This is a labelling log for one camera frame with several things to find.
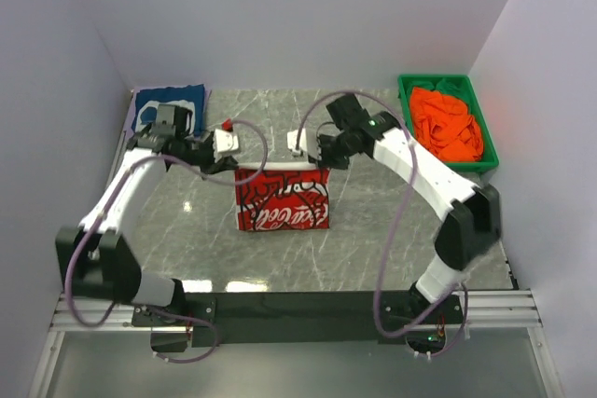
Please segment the white t-shirt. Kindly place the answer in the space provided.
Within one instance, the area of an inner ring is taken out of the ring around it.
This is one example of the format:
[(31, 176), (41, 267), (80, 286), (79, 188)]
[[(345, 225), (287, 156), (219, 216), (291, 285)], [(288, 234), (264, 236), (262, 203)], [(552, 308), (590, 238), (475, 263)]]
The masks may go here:
[(256, 163), (234, 172), (237, 228), (245, 232), (328, 229), (330, 170), (309, 162)]

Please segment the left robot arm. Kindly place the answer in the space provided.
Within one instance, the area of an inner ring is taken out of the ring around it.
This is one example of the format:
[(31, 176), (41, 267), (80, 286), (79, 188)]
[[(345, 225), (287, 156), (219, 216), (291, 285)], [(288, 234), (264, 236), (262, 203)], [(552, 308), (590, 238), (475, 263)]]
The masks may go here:
[(62, 227), (55, 240), (68, 305), (77, 297), (112, 305), (159, 307), (183, 314), (187, 301), (181, 281), (145, 272), (130, 237), (149, 196), (174, 165), (202, 175), (232, 171), (239, 139), (231, 122), (192, 138), (193, 113), (161, 104), (154, 120), (126, 144), (118, 171), (94, 208), (76, 226)]

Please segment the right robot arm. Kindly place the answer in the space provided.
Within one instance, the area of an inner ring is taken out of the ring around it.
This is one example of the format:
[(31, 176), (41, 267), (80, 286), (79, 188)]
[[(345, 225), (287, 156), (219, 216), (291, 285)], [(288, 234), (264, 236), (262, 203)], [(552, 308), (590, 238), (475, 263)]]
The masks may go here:
[(462, 281), (470, 264), (502, 237), (500, 195), (450, 169), (410, 134), (404, 119), (386, 104), (370, 114), (356, 90), (335, 91), (321, 98), (339, 134), (318, 139), (318, 162), (347, 164), (365, 154), (407, 181), (433, 209), (441, 225), (435, 254), (411, 287), (411, 301), (424, 308), (437, 303)]

